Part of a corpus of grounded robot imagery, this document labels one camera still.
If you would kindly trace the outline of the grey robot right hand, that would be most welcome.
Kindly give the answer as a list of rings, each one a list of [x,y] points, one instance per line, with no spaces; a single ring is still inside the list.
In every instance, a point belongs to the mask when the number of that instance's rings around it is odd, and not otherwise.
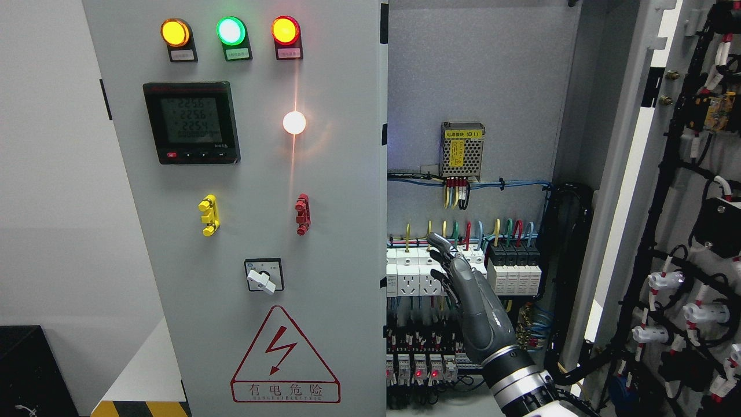
[[[482,273],[441,235],[429,234],[428,244],[433,247],[431,258],[444,270],[431,274],[455,303],[468,358],[486,367],[497,356],[516,348],[508,315]]]

